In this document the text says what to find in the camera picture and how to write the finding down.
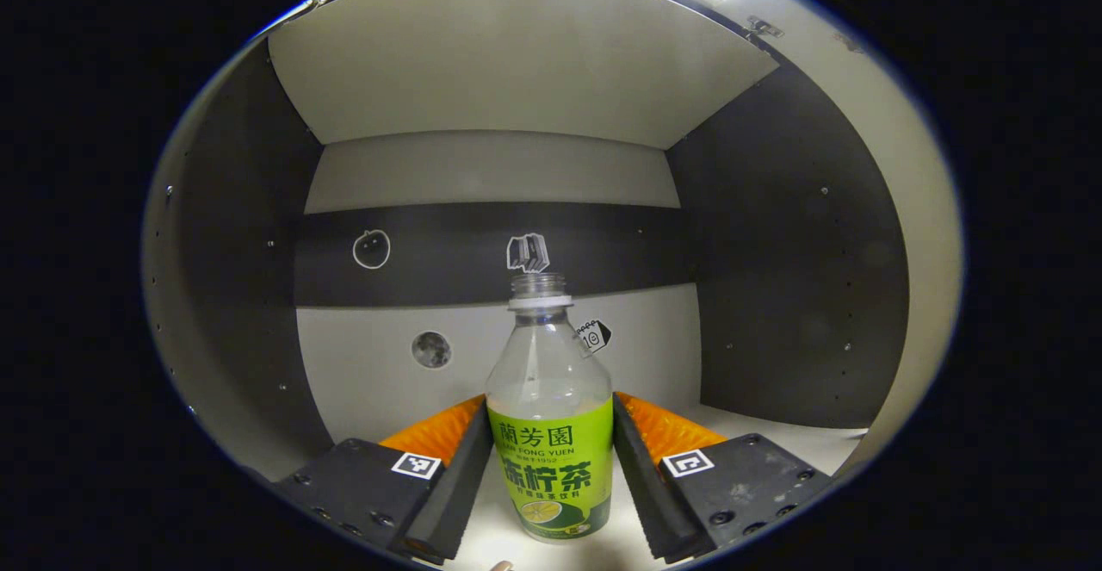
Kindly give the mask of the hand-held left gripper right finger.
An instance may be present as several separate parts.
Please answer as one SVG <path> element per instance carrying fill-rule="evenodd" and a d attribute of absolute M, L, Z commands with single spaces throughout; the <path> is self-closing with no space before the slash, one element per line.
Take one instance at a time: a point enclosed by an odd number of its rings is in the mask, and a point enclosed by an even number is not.
<path fill-rule="evenodd" d="M 728 554 L 834 484 L 760 433 L 724 438 L 617 392 L 613 442 L 653 559 Z"/>

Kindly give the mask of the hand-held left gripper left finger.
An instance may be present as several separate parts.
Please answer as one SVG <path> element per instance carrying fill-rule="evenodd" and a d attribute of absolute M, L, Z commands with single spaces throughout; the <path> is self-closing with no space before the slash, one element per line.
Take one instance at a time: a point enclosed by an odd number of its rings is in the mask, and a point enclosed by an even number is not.
<path fill-rule="evenodd" d="M 273 489 L 369 550 L 441 565 L 458 554 L 489 456 L 476 395 L 381 442 L 346 438 Z"/>

